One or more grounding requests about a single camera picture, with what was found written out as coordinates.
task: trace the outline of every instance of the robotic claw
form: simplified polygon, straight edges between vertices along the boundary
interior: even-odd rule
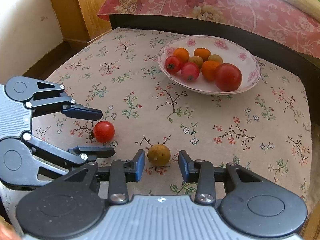
[[[191,160],[183,150],[179,168],[186,183],[198,183],[194,201],[188,195],[135,195],[130,200],[126,183],[140,181],[143,150],[132,160],[98,167],[96,158],[112,156],[112,148],[76,147],[65,152],[31,135],[33,116],[61,111],[75,118],[102,117],[99,110],[76,105],[63,89],[23,77],[0,86],[4,102],[0,108],[0,179],[15,189],[37,188],[21,199],[16,210],[25,240],[300,239],[295,233],[307,217],[301,198],[238,164],[214,167],[208,161]],[[42,169],[55,180],[37,180]],[[107,199],[98,196],[102,181],[109,182]],[[215,182],[224,182],[222,200],[215,197]]]

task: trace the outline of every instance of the bowl rim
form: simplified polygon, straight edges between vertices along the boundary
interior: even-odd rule
[[[171,74],[169,72],[167,72],[167,70],[161,66],[160,62],[161,62],[161,56],[162,54],[164,53],[164,48],[169,46],[170,44],[176,42],[176,41],[179,41],[179,40],[183,40],[183,39],[186,39],[186,38],[192,38],[192,37],[196,37],[196,38],[215,38],[215,39],[222,39],[224,41],[227,41],[229,42],[230,44],[232,45],[235,45],[241,49],[243,49],[246,53],[248,53],[249,55],[251,55],[251,58],[252,60],[255,62],[256,64],[256,70],[258,70],[259,72],[259,77],[256,81],[252,82],[251,85],[243,88],[243,89],[240,89],[240,90],[235,90],[235,91],[230,91],[230,92],[218,92],[218,91],[215,91],[215,92],[211,92],[211,91],[205,91],[205,90],[201,90],[201,89],[195,89],[195,88],[192,88],[192,87],[189,87],[188,85],[185,85],[183,83],[181,83],[181,81],[178,81],[177,79],[173,78],[171,76]],[[243,93],[243,92],[246,92],[248,91],[249,89],[253,88],[258,82],[259,80],[261,79],[261,68],[260,68],[260,65],[256,59],[256,57],[254,55],[252,55],[247,49],[245,49],[244,47],[240,46],[239,44],[233,42],[233,41],[229,41],[227,39],[224,39],[224,38],[221,38],[221,37],[216,37],[216,36],[210,36],[210,35],[187,35],[187,36],[184,36],[184,37],[180,37],[180,38],[177,38],[177,39],[174,39],[168,43],[166,43],[165,45],[162,46],[162,48],[160,49],[159,53],[158,53],[158,57],[157,57],[157,61],[158,61],[158,65],[161,69],[161,71],[169,78],[171,79],[172,81],[174,81],[175,83],[177,83],[178,85],[182,86],[182,87],[185,87],[189,90],[192,90],[194,92],[198,92],[198,93],[201,93],[201,94],[206,94],[206,95],[232,95],[232,94],[239,94],[239,93]]]

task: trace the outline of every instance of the red cherry tomato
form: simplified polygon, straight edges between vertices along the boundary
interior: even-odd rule
[[[115,128],[111,122],[100,121],[94,126],[93,135],[98,142],[105,143],[113,138],[115,135]]]
[[[193,81],[198,78],[200,70],[196,63],[187,62],[181,68],[182,78],[186,81]]]
[[[224,92],[237,90],[242,81],[241,71],[232,64],[223,63],[215,70],[215,83]]]
[[[177,73],[182,65],[182,60],[177,56],[170,56],[164,62],[165,68],[170,73]]]

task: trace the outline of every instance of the gray ribbed plate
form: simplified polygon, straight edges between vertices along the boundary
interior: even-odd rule
[[[25,236],[25,240],[34,240]],[[134,196],[112,206],[103,220],[74,240],[249,240],[232,230],[216,210],[193,203],[189,196]],[[291,235],[287,240],[299,240]]]
[[[31,132],[31,110],[22,102],[13,101],[0,85],[0,141],[4,138],[19,138],[23,132]]]

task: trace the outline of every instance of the table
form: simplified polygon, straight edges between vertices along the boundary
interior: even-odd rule
[[[232,96],[208,96],[170,82],[157,64],[167,42],[182,34],[117,28],[80,51],[48,80],[61,83],[77,103],[103,111],[116,129],[112,158],[130,159],[138,149],[157,143],[171,151],[169,163],[155,167],[148,160],[142,180],[128,183],[132,194],[188,194],[196,184],[183,183],[178,152],[215,166],[238,163],[305,199],[311,167],[311,127],[308,101],[300,79],[257,58],[261,79],[251,90]],[[50,114],[33,120],[33,134],[68,149],[101,145],[92,136],[96,122]],[[103,183],[100,196],[107,197]],[[24,192],[0,188],[11,219]],[[217,183],[217,197],[223,197]]]

